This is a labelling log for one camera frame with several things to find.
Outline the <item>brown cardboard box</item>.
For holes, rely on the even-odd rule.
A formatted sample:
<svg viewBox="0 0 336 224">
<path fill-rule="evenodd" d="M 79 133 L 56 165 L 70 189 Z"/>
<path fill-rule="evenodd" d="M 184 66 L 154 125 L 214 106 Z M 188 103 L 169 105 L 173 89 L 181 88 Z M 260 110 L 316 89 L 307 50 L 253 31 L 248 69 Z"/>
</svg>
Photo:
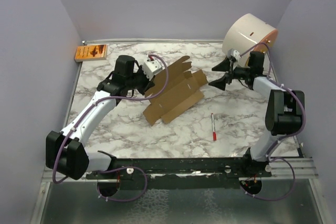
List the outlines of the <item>brown cardboard box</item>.
<svg viewBox="0 0 336 224">
<path fill-rule="evenodd" d="M 168 124 L 204 98 L 200 88 L 208 84 L 207 77 L 201 69 L 191 72 L 191 66 L 190 56 L 182 56 L 168 66 L 167 86 L 143 111 L 150 125 L 159 119 Z"/>
</svg>

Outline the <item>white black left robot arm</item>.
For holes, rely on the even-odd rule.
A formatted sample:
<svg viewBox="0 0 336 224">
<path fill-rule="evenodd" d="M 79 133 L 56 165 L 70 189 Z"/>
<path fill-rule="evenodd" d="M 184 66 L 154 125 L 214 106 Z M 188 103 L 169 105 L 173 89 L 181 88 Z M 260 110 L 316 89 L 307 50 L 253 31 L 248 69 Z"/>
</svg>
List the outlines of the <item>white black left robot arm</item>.
<svg viewBox="0 0 336 224">
<path fill-rule="evenodd" d="M 104 179 L 115 175 L 113 157 L 102 151 L 87 153 L 85 146 L 102 119 L 125 98 L 129 91 L 144 94 L 154 86 L 154 76 L 162 70 L 150 57 L 140 65 L 135 58 L 120 55 L 114 70 L 102 80 L 87 106 L 60 132 L 46 137 L 46 166 L 54 173 L 80 179 L 86 172 L 96 172 Z"/>
</svg>

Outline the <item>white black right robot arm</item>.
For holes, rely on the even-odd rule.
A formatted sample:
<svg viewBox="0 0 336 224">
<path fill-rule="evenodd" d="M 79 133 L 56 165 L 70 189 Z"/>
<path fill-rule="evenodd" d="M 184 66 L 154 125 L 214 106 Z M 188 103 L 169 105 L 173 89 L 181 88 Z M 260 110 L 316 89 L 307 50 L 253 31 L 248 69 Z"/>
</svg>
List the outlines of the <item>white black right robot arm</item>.
<svg viewBox="0 0 336 224">
<path fill-rule="evenodd" d="M 233 80 L 244 81 L 248 89 L 268 99 L 266 130 L 241 159 L 243 175 L 254 177 L 268 164 L 271 154 L 282 140 L 294 136 L 304 126 L 305 95 L 302 91 L 286 90 L 264 74 L 264 53 L 251 51 L 249 63 L 245 67 L 238 64 L 240 59 L 240 53 L 230 49 L 226 58 L 212 68 L 214 71 L 224 72 L 224 75 L 209 85 L 225 90 Z"/>
</svg>

